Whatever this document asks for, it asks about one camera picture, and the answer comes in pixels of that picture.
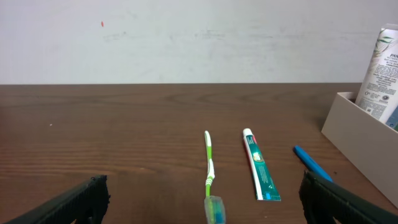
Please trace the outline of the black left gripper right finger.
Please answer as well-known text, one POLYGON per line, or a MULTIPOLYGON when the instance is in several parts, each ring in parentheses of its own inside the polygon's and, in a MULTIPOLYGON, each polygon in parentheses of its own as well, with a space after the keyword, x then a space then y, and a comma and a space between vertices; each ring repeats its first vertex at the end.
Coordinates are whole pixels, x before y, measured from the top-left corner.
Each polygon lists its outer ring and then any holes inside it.
POLYGON ((397 215, 306 170, 299 189, 308 224, 396 224, 397 215))

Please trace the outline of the green toothpaste tube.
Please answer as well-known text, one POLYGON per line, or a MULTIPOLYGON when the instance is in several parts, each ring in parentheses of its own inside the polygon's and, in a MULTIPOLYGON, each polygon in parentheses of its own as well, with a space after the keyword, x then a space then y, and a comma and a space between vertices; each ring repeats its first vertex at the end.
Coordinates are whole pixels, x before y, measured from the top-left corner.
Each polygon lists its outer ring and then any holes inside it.
POLYGON ((274 185, 256 138, 249 128, 243 129, 243 141, 249 159, 257 200, 281 201, 280 194, 274 185))

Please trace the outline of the white lotion tube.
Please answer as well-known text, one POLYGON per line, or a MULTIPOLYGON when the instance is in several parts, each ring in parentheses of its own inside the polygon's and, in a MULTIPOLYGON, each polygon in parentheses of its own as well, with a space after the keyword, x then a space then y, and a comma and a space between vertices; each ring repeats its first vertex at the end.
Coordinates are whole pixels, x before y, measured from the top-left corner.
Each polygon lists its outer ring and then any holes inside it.
POLYGON ((382 123, 397 108, 396 24, 382 26, 355 104, 382 123))

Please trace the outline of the blue disposable razor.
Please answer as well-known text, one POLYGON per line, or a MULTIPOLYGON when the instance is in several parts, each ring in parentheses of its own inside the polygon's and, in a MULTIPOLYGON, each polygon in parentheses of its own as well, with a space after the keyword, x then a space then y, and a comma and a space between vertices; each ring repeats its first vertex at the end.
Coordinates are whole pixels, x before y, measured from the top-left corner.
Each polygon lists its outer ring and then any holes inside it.
POLYGON ((330 182, 333 181, 332 178, 300 146, 294 146, 293 151, 308 170, 316 173, 326 180, 329 180, 330 182))

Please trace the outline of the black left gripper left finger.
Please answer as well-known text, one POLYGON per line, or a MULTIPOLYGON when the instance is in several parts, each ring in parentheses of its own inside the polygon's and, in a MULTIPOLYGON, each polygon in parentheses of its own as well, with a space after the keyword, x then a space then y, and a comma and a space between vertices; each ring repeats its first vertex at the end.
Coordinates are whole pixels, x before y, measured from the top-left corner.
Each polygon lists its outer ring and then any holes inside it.
POLYGON ((8 221, 8 224, 101 224, 110 199, 106 181, 106 175, 93 176, 33 210, 8 221))

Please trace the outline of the green white toothbrush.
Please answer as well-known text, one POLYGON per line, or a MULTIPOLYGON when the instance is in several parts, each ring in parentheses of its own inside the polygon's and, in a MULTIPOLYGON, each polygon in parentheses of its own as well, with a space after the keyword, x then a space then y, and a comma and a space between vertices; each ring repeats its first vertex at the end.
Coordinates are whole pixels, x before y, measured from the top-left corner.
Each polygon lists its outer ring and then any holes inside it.
POLYGON ((207 224, 225 224, 226 214, 221 197, 211 195, 211 185, 215 179, 215 168, 212 159, 211 137, 208 131, 204 132, 207 156, 207 177, 205 181, 205 215, 207 224))

